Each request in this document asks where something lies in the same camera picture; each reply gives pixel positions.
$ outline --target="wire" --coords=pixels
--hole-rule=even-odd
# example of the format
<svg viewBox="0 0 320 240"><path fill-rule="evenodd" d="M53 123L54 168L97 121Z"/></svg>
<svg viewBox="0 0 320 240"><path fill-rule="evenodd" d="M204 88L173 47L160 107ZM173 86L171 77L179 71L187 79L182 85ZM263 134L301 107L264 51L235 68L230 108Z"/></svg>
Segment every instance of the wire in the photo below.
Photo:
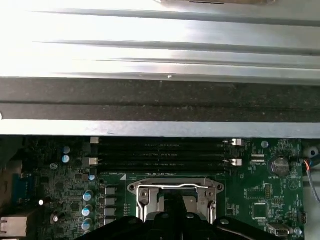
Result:
<svg viewBox="0 0 320 240"><path fill-rule="evenodd" d="M303 161L304 161L306 170L307 170L307 171L310 171L310 166L309 166L309 163L307 162L307 160L303 160Z"/></svg>
<svg viewBox="0 0 320 240"><path fill-rule="evenodd" d="M306 175L308 176L313 196L314 196L315 200L320 204L320 198L319 198L318 193L316 191L314 180L312 179L312 176L311 176L309 163L307 160L304 160L304 163L305 163L305 167L306 167Z"/></svg>

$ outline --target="white triangle marking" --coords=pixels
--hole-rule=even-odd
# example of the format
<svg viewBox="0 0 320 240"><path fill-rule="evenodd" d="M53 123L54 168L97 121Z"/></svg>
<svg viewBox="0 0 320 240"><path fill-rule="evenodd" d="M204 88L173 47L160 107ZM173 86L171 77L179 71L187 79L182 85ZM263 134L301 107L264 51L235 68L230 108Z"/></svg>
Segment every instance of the white triangle marking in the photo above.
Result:
<svg viewBox="0 0 320 240"><path fill-rule="evenodd" d="M127 174L123 175L123 177L120 180L123 180L123 181L127 180Z"/></svg>

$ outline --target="green circuit board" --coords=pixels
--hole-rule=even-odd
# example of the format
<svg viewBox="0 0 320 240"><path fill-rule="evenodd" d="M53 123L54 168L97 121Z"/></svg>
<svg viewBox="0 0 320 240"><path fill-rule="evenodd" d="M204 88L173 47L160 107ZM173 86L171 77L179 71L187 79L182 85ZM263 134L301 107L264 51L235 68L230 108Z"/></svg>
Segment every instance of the green circuit board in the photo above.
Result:
<svg viewBox="0 0 320 240"><path fill-rule="evenodd" d="M110 222L124 216L136 215L136 195L128 186L150 178L209 178L224 185L217 194L217 217L228 216L268 231L268 224L279 223L291 229L304 231L303 165L299 160L302 144L299 139L244 139L243 148L237 149L241 166L225 173L134 173L99 172L91 178L90 167L82 159L90 148L83 147L86 138L54 138L30 140L30 152L37 158L34 171L34 192L37 197L50 196L46 205L47 218L39 228L39 239L73 240L85 234L83 199L86 191L93 192L90 205L91 230L106 224L106 188L110 189ZM61 162L61 149L70 148L70 161ZM283 177L270 172L270 161L278 155L290 156L289 174ZM53 223L52 212L64 212L63 220ZM304 235L291 232L288 240L303 240Z"/></svg>

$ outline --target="metal socket bracket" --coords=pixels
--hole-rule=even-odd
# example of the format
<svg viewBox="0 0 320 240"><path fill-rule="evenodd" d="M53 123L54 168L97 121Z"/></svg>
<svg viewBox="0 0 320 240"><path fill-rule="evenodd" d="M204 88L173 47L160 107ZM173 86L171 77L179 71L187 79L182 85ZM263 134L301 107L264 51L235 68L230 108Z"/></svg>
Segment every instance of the metal socket bracket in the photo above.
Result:
<svg viewBox="0 0 320 240"><path fill-rule="evenodd" d="M217 194L225 186L208 178L146 178L128 186L136 195L136 217L146 221L148 214L163 212L161 190L195 190L197 197L183 196L188 212L202 214L210 224L216 219Z"/></svg>

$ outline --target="metal panel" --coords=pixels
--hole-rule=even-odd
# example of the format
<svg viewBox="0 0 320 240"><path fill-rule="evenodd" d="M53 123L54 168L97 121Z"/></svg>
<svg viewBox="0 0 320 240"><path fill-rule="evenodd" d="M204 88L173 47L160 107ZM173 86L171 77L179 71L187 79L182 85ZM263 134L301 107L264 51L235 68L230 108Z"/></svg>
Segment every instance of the metal panel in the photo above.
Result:
<svg viewBox="0 0 320 240"><path fill-rule="evenodd" d="M2 135L319 139L320 123L1 120Z"/></svg>
<svg viewBox="0 0 320 240"><path fill-rule="evenodd" d="M0 112L5 120L318 123L319 92L319 86L2 78Z"/></svg>
<svg viewBox="0 0 320 240"><path fill-rule="evenodd" d="M319 7L29 0L2 7L0 76L318 85Z"/></svg>

